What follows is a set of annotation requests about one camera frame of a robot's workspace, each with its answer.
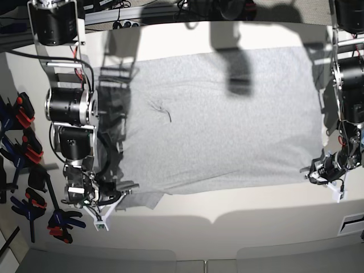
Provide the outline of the grey T-shirt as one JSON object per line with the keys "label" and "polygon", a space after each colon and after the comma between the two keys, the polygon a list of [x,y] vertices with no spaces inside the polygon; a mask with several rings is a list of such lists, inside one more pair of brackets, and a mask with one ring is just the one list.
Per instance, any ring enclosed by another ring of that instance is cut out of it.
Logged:
{"label": "grey T-shirt", "polygon": [[138,61],[126,94],[120,209],[165,195],[293,184],[320,155],[321,109],[303,47]]}

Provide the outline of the large black bar clamp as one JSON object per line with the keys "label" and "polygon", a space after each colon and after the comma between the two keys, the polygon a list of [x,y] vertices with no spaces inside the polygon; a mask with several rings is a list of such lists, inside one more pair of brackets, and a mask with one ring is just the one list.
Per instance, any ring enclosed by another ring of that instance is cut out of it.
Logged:
{"label": "large black bar clamp", "polygon": [[60,208],[53,190],[51,177],[42,166],[31,168],[28,184],[32,189],[49,193],[54,208],[47,225],[49,234],[66,244],[71,244],[73,238],[69,231],[74,227],[86,228],[86,223],[80,220],[82,213],[76,210],[63,210]]}

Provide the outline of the blue orange bar clamp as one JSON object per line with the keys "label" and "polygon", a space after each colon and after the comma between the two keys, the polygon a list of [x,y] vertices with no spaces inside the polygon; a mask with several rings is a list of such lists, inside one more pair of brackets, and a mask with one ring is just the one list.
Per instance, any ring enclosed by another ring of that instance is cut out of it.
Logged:
{"label": "blue orange bar clamp", "polygon": [[27,200],[18,200],[16,197],[11,196],[10,201],[13,204],[11,209],[18,215],[26,217],[30,225],[30,238],[31,242],[35,243],[35,220],[42,217],[47,208],[45,199],[38,194],[34,189],[28,187],[25,191]]}
{"label": "blue orange bar clamp", "polygon": [[19,93],[14,104],[5,103],[1,97],[1,133],[23,130],[35,119],[35,110],[26,92]]}
{"label": "blue orange bar clamp", "polygon": [[4,190],[14,193],[18,189],[21,170],[38,165],[43,156],[43,148],[31,127],[23,129],[22,143],[13,143],[6,135],[1,138],[4,148],[1,155],[12,162],[15,173],[12,183],[6,183]]}

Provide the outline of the black strip at table edge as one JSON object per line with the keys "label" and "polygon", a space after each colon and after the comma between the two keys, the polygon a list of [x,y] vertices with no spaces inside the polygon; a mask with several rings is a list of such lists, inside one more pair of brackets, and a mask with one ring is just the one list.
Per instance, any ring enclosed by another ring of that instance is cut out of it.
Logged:
{"label": "black strip at table edge", "polygon": [[0,250],[0,257],[3,256],[3,254],[5,253],[5,251],[9,248],[10,244],[12,243],[12,241],[14,240],[14,238],[17,236],[17,234],[20,231],[20,227],[17,226],[15,228],[15,230],[11,233],[11,235],[9,236],[9,238],[5,241],[5,243],[3,244],[3,246],[1,247]]}

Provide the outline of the upper blue orange bar clamp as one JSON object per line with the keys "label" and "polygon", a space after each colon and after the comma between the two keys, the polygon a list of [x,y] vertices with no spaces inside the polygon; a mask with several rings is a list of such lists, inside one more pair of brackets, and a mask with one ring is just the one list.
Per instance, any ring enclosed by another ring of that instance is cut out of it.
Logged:
{"label": "upper blue orange bar clamp", "polygon": [[14,104],[5,103],[1,97],[1,133],[23,130],[35,119],[35,110],[26,92],[19,93]]}

